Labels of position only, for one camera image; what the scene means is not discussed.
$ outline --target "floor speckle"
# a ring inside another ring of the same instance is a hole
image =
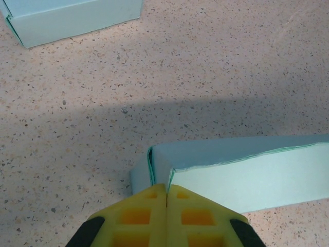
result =
[[[0,20],[0,246],[65,246],[131,194],[151,145],[329,133],[329,2],[145,0],[139,20],[24,49]],[[247,214],[328,246],[329,200]]]

